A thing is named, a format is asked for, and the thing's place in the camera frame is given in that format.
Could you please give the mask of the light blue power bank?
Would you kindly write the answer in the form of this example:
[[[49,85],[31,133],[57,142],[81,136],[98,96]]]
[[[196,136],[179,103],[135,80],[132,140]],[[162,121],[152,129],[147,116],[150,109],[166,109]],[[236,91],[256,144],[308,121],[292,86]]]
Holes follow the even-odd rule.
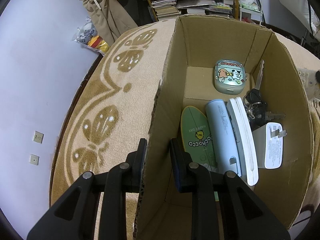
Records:
[[[206,115],[219,173],[233,171],[241,177],[240,158],[225,102],[221,99],[208,102]]]

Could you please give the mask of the cardboard box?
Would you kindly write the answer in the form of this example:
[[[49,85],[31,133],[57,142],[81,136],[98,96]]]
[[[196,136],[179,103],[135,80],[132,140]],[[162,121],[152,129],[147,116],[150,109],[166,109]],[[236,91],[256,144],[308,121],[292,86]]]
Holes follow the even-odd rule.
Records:
[[[222,59],[243,64],[247,85],[264,61],[261,95],[268,110],[284,113],[283,161],[262,169],[255,194],[286,228],[302,208],[312,169],[314,139],[309,101],[293,59],[270,29],[219,16],[179,17],[164,63],[162,84],[150,127],[137,210],[136,239],[189,239],[191,194],[179,194],[166,151],[178,134],[186,105],[203,108],[214,99],[228,100],[213,85],[213,68]]]

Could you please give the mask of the white TV remote control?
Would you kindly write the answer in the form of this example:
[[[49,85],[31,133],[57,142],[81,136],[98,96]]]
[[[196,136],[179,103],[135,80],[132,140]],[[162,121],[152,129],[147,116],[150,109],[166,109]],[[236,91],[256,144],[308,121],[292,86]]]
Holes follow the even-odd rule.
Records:
[[[316,71],[305,68],[298,68],[297,71],[308,99],[319,99],[319,83],[316,80]]]

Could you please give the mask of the bunch of keys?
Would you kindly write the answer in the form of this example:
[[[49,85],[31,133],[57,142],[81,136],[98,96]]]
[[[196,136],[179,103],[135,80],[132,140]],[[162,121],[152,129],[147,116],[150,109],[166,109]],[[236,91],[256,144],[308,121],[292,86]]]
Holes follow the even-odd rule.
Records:
[[[264,60],[261,61],[255,87],[242,99],[251,130],[264,126],[272,120],[283,120],[284,113],[267,111],[267,102],[261,96],[260,86],[264,75]]]

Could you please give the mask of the white slim remote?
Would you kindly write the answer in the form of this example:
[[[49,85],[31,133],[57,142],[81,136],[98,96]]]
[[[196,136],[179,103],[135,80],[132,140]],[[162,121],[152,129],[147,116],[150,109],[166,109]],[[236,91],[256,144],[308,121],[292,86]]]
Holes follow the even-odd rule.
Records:
[[[226,105],[231,120],[242,179],[248,186],[254,186],[259,180],[257,154],[249,120],[240,97],[231,98]]]

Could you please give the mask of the white plug adapter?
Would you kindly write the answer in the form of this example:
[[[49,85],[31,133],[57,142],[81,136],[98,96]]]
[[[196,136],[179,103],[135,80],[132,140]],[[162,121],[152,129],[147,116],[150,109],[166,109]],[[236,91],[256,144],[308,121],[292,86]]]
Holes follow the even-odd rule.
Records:
[[[276,169],[283,161],[283,139],[287,135],[278,122],[268,122],[252,132],[259,168]]]

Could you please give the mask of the cartoon earbuds case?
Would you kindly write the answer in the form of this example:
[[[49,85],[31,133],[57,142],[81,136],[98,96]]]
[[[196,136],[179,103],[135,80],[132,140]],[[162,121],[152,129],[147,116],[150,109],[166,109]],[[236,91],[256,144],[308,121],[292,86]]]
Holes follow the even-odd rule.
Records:
[[[223,94],[240,94],[247,80],[244,66],[233,60],[219,60],[214,67],[214,86]]]

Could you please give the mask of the green cartoon remote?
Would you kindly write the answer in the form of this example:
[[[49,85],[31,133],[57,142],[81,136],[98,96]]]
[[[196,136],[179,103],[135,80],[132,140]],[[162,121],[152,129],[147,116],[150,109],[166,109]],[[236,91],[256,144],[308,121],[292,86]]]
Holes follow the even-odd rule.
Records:
[[[196,107],[187,106],[181,114],[180,130],[184,151],[193,162],[217,172],[212,134],[207,117]]]

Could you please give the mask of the white utility cart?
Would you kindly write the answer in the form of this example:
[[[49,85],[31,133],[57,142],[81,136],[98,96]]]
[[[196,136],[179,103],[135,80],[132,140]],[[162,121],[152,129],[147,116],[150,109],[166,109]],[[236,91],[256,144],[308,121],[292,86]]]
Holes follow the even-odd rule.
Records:
[[[239,19],[241,21],[251,21],[254,15],[258,19],[256,21],[261,24],[263,22],[263,0],[238,0],[239,2]]]

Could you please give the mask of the beige floral rug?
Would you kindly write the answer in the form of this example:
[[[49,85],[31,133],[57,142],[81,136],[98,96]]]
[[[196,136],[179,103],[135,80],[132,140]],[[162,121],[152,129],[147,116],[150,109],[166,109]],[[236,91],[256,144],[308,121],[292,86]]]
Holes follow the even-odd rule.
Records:
[[[152,115],[175,22],[163,20],[125,32],[100,61],[75,104],[63,135],[52,175],[52,203],[82,173],[106,172],[136,150],[141,138],[149,143]],[[319,66],[319,59],[309,51],[275,35],[288,50],[296,69]],[[314,153],[300,211],[319,205],[319,112],[310,102],[309,107]],[[126,234],[132,239],[136,239],[141,190],[127,195]]]

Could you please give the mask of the stack of books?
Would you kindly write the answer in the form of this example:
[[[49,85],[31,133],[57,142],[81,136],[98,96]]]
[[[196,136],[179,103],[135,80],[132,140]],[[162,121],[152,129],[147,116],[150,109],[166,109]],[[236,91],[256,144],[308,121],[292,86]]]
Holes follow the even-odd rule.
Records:
[[[153,1],[151,2],[151,8],[155,12],[157,21],[176,18],[181,14],[181,11],[177,9],[177,0]]]

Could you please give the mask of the plush toys in bag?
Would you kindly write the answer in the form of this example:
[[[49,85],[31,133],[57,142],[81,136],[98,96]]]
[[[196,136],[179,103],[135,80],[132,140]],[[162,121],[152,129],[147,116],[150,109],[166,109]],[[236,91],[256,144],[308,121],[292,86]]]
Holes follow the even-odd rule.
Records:
[[[72,41],[101,55],[105,55],[110,48],[107,42],[98,34],[90,17],[86,17],[86,23],[77,28]]]

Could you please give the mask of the tan coat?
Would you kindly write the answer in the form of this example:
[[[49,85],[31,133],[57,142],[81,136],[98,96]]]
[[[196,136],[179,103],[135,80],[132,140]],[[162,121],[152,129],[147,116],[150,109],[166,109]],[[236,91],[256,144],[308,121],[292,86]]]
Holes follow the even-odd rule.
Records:
[[[122,2],[126,0],[81,0],[87,10],[98,35],[109,46],[126,31],[134,29],[137,24],[125,10]]]

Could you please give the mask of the wall socket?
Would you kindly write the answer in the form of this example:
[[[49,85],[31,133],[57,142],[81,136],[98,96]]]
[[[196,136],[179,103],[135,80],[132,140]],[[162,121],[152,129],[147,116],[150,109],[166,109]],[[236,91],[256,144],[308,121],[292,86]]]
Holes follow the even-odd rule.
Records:
[[[41,144],[43,142],[44,134],[38,131],[35,131],[33,141]]]
[[[31,154],[29,163],[37,166],[39,164],[39,159],[40,159],[39,156]]]

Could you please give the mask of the wall socket upper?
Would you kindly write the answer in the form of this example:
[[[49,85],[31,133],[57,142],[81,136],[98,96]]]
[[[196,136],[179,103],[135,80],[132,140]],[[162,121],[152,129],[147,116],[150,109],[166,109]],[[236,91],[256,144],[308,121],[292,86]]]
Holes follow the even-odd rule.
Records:
[[[35,131],[33,141],[41,144],[43,142],[44,134],[38,131]]]

